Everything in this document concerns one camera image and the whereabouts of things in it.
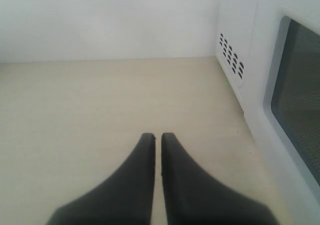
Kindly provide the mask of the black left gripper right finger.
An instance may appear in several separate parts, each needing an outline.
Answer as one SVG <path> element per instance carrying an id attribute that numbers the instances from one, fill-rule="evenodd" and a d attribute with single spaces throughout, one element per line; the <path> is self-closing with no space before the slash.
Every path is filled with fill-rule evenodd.
<path id="1" fill-rule="evenodd" d="M 224 185 L 183 148 L 174 133 L 161 136 L 161 176 L 169 225 L 276 225 L 264 204 Z"/>

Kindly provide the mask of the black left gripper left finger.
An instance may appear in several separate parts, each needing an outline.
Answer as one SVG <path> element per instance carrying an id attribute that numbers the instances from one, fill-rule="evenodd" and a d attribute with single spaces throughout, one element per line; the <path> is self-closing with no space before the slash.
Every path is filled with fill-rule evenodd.
<path id="1" fill-rule="evenodd" d="M 143 133 L 120 167 L 104 182 L 58 208 L 49 225 L 151 224 L 156 138 Z"/>

